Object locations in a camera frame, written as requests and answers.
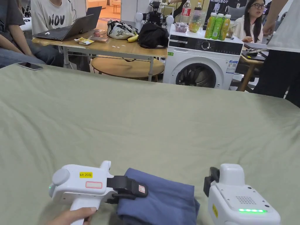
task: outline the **table leg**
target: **table leg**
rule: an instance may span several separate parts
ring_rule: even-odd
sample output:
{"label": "table leg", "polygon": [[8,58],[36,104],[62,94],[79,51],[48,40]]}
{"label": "table leg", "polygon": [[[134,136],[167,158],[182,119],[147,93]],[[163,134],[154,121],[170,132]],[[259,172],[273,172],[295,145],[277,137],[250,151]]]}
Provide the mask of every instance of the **table leg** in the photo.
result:
{"label": "table leg", "polygon": [[254,69],[255,69],[255,65],[250,64],[249,69],[248,69],[246,75],[244,76],[244,80],[243,80],[242,84],[238,87],[237,91],[244,92],[246,90],[246,87],[250,81],[250,78],[253,74]]}
{"label": "table leg", "polygon": [[154,61],[154,57],[151,56],[150,57],[150,70],[149,70],[149,73],[148,73],[148,81],[151,81],[152,80],[152,76],[153,76],[153,61]]}
{"label": "table leg", "polygon": [[62,47],[62,51],[64,53],[64,65],[66,66],[66,68],[68,69],[73,69],[70,61],[69,61],[69,56],[68,56],[68,50],[67,47]]}

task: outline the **plastic bottle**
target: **plastic bottle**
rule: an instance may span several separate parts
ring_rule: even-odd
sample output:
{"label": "plastic bottle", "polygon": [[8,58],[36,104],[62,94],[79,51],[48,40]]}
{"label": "plastic bottle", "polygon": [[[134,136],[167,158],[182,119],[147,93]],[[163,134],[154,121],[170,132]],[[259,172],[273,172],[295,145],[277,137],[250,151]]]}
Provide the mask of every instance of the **plastic bottle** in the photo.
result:
{"label": "plastic bottle", "polygon": [[201,25],[201,2],[198,2],[197,7],[195,7],[194,11],[191,13],[190,22],[188,24],[190,32],[198,32]]}
{"label": "plastic bottle", "polygon": [[212,37],[212,32],[215,26],[215,22],[216,22],[216,13],[211,13],[210,14],[210,18],[208,19],[208,24],[207,24],[207,28],[205,31],[205,38],[211,38]]}
{"label": "plastic bottle", "polygon": [[190,0],[187,0],[187,2],[182,7],[182,12],[180,16],[181,23],[188,23],[190,21],[191,10],[192,10],[191,2]]}
{"label": "plastic bottle", "polygon": [[230,25],[230,17],[231,15],[225,15],[225,19],[223,20],[222,28],[219,34],[219,40],[223,41],[226,38],[226,34]]}
{"label": "plastic bottle", "polygon": [[222,24],[223,24],[223,16],[224,16],[224,14],[222,14],[222,13],[219,13],[219,14],[217,15],[217,18],[216,18],[216,22],[215,22],[215,24],[214,24],[214,30],[213,30],[213,32],[212,32],[211,39],[214,39],[214,40],[217,40],[217,39],[218,39],[220,30],[221,30],[221,27],[222,27]]}

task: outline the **green led light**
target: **green led light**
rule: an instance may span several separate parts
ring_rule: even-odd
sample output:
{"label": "green led light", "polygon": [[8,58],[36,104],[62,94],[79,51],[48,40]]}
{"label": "green led light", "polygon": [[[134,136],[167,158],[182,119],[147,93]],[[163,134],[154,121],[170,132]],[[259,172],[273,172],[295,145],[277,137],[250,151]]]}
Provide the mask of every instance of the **green led light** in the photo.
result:
{"label": "green led light", "polygon": [[267,210],[262,209],[248,209],[248,208],[239,208],[240,212],[268,212]]}

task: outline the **poster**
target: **poster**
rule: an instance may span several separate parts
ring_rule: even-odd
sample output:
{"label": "poster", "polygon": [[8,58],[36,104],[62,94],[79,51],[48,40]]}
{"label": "poster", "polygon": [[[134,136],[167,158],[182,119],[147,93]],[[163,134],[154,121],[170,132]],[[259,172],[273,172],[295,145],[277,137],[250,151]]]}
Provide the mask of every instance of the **poster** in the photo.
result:
{"label": "poster", "polygon": [[203,29],[206,30],[207,21],[211,13],[223,13],[225,14],[226,7],[240,8],[246,5],[247,0],[206,0],[209,1],[207,15]]}

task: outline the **long black hair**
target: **long black hair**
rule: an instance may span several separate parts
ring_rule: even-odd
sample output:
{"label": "long black hair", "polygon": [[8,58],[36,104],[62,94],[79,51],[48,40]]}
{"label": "long black hair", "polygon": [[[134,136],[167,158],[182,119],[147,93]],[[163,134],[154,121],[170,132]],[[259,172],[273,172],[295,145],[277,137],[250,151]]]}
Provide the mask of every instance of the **long black hair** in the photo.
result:
{"label": "long black hair", "polygon": [[[245,14],[244,14],[244,31],[246,33],[246,36],[250,36],[250,37],[251,37],[251,32],[250,32],[251,24],[250,24],[250,15],[249,15],[248,11],[255,1],[256,0],[250,0],[247,3],[246,9],[245,9]],[[258,36],[259,36],[261,28],[262,28],[262,17],[263,17],[263,15],[258,17],[254,22],[254,28],[253,28],[254,43],[256,43],[258,41]]]}

